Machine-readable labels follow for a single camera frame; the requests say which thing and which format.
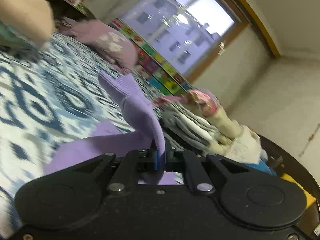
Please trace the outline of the purple hoodie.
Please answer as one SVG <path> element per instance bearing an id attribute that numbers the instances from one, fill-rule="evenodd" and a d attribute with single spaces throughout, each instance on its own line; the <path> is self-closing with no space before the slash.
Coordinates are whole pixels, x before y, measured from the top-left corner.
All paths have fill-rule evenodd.
<path id="1" fill-rule="evenodd" d="M 151 101 L 145 97 L 133 75 L 114 79 L 101 71 L 98 80 L 134 131 L 120 133 L 116 126 L 105 120 L 97 125 L 91 137 L 61 145 L 44 168 L 46 185 L 88 185 L 91 165 L 97 166 L 105 158 L 126 157 L 132 151 L 149 151 L 154 146 L 150 156 L 152 169 L 143 172 L 138 182 L 142 185 L 177 186 L 176 173 L 164 170 L 167 144 L 160 123 L 153 113 Z"/>

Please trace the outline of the grey folded clothes stack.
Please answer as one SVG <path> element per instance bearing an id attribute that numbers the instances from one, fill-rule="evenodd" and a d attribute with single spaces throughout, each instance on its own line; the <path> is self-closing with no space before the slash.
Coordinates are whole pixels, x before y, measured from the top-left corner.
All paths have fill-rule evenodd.
<path id="1" fill-rule="evenodd" d="M 164 126 L 202 154 L 224 154 L 225 146 L 218 142 L 219 130 L 196 116 L 179 103 L 168 103 L 162 112 Z"/>

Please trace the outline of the white quilted blanket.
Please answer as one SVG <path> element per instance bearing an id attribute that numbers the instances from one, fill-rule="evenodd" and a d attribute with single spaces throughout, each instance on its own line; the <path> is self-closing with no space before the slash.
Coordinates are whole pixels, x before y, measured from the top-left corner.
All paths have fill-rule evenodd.
<path id="1" fill-rule="evenodd" d="M 259 135 L 247 126 L 242 126 L 242 133 L 232 141 L 230 149 L 224 156 L 239 163 L 254 165 L 268 161 L 268 155 L 261 146 Z"/>

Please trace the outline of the blue jacket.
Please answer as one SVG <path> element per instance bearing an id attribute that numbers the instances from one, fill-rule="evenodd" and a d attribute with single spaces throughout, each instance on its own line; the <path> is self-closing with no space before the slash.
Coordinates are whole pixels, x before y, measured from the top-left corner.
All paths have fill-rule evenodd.
<path id="1" fill-rule="evenodd" d="M 274 170 L 272 170 L 271 168 L 268 167 L 268 165 L 260 160 L 258 164 L 249 164 L 249 163 L 245 163 L 246 166 L 250 167 L 250 168 L 254 168 L 258 171 L 261 171 L 261 172 L 265 172 L 267 174 L 270 174 L 272 176 L 277 176 L 276 172 Z"/>

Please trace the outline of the colourful alphabet play mat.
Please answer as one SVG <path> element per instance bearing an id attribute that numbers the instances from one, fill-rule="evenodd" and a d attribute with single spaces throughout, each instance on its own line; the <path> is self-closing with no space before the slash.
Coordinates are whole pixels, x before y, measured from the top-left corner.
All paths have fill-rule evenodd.
<path id="1" fill-rule="evenodd" d="M 137 51 L 136 71 L 165 95 L 179 96 L 192 89 L 192 85 L 146 40 L 116 18 L 109 26 L 125 35 Z"/>

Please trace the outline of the dark wooden headboard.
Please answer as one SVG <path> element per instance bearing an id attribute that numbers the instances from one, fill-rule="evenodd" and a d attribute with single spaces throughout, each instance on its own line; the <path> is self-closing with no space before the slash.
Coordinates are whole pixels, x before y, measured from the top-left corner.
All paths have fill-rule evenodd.
<path id="1" fill-rule="evenodd" d="M 278 176 L 288 174 L 309 194 L 316 198 L 316 201 L 310 205 L 300 218 L 298 227 L 311 239 L 319 239 L 314 233 L 319 225 L 319 185 L 311 173 L 291 154 L 286 152 L 280 146 L 267 139 L 260 137 L 262 148 L 268 154 L 267 165 L 274 170 Z"/>

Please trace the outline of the blue white patterned bedspread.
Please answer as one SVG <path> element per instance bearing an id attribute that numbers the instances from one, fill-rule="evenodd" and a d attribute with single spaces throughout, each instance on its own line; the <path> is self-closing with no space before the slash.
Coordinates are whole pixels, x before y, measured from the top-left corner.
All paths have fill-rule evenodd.
<path id="1" fill-rule="evenodd" d="M 37 54 L 1 49 L 1 236 L 9 237 L 21 222 L 14 205 L 25 183 L 44 168 L 66 143 L 91 137 L 109 120 L 120 133 L 133 132 L 120 107 L 100 85 L 104 71 L 120 74 L 93 50 L 55 33 L 49 48 Z M 131 72 L 145 97 L 159 95 L 144 78 Z"/>

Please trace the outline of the pink floral pillow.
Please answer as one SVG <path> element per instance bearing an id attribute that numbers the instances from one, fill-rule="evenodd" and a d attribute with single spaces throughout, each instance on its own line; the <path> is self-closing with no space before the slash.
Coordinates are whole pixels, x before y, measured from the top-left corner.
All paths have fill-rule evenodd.
<path id="1" fill-rule="evenodd" d="M 121 74 L 132 72 L 137 62 L 137 51 L 133 43 L 100 20 L 77 22 L 65 17 L 59 32 L 91 48 Z"/>

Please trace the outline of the window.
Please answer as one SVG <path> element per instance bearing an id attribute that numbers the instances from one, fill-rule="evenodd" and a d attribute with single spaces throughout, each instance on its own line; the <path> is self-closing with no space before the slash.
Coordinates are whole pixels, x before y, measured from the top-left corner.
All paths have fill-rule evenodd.
<path id="1" fill-rule="evenodd" d="M 187 81 L 248 25 L 231 0 L 139 0 L 119 19 Z"/>

